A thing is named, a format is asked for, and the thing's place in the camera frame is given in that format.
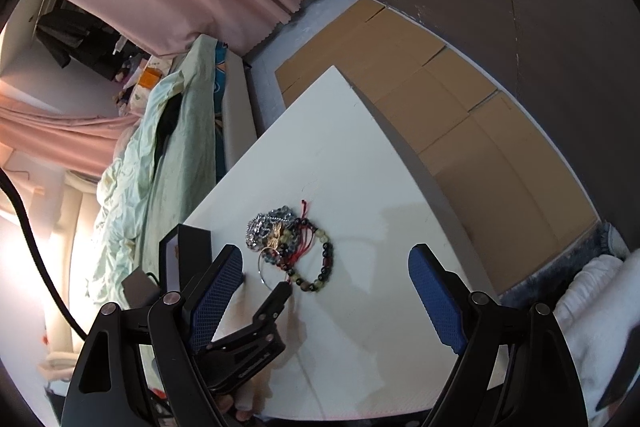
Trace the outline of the black jewelry gift box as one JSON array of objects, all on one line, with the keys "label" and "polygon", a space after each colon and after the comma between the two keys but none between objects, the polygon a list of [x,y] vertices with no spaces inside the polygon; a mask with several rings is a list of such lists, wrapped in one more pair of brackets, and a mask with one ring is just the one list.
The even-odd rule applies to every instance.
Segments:
[{"label": "black jewelry gift box", "polygon": [[168,291],[182,291],[193,277],[202,274],[212,262],[210,232],[176,225],[157,247],[155,272],[137,268],[122,282],[129,308],[149,306]]}]

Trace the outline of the thin silver bangle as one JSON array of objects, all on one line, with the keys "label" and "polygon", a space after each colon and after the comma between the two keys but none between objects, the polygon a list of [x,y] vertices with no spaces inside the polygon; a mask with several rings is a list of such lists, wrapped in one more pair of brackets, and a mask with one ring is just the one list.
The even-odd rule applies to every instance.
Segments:
[{"label": "thin silver bangle", "polygon": [[258,254],[257,272],[262,285],[270,291],[279,283],[288,280],[288,269],[282,267],[280,255],[271,248],[264,248]]}]

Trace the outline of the white cloth pile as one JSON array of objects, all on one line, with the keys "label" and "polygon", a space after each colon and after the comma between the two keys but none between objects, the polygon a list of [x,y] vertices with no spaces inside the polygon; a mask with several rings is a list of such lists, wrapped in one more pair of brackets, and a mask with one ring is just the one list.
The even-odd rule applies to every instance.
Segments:
[{"label": "white cloth pile", "polygon": [[578,272],[553,314],[574,360],[587,415],[620,365],[631,329],[639,325],[639,253],[601,255]]}]

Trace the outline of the pale green duvet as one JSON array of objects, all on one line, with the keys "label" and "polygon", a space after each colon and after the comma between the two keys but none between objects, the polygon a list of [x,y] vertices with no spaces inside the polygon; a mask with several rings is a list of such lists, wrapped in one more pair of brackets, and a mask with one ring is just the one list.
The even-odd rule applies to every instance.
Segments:
[{"label": "pale green duvet", "polygon": [[182,72],[160,80],[151,91],[137,129],[98,183],[100,210],[92,236],[96,269],[86,283],[86,295],[97,306],[125,302],[122,281],[136,267],[137,239],[151,194],[160,117],[185,87]]}]

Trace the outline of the flattened brown cardboard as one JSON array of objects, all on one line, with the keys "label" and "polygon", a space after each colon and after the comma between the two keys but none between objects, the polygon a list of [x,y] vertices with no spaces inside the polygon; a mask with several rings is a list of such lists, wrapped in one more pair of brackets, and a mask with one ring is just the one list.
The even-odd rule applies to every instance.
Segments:
[{"label": "flattened brown cardboard", "polygon": [[582,187],[530,119],[417,24],[358,0],[277,69],[285,104],[331,66],[434,176],[499,293],[596,225]]}]

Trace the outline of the green bed blanket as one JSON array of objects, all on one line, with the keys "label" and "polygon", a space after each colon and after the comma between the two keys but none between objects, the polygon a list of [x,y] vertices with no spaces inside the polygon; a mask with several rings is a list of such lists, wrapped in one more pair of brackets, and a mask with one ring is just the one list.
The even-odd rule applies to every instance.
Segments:
[{"label": "green bed blanket", "polygon": [[198,37],[177,72],[183,79],[178,100],[167,104],[169,124],[160,126],[163,150],[156,167],[137,243],[140,268],[160,274],[160,240],[186,221],[226,172],[221,106],[226,91],[227,46]]}]

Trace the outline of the pink curtain left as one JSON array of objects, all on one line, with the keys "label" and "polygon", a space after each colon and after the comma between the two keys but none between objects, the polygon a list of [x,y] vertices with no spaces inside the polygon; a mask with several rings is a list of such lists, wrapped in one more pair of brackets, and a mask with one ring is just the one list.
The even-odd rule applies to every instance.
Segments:
[{"label": "pink curtain left", "polygon": [[101,176],[120,136],[136,115],[115,118],[58,115],[1,97],[1,143],[67,170]]}]

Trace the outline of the orange box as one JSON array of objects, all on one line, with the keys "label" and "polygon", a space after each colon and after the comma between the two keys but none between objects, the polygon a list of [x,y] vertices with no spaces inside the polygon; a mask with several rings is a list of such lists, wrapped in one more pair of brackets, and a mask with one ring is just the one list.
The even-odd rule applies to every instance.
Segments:
[{"label": "orange box", "polygon": [[138,86],[143,89],[152,90],[163,78],[163,72],[156,68],[146,68],[138,79]]}]

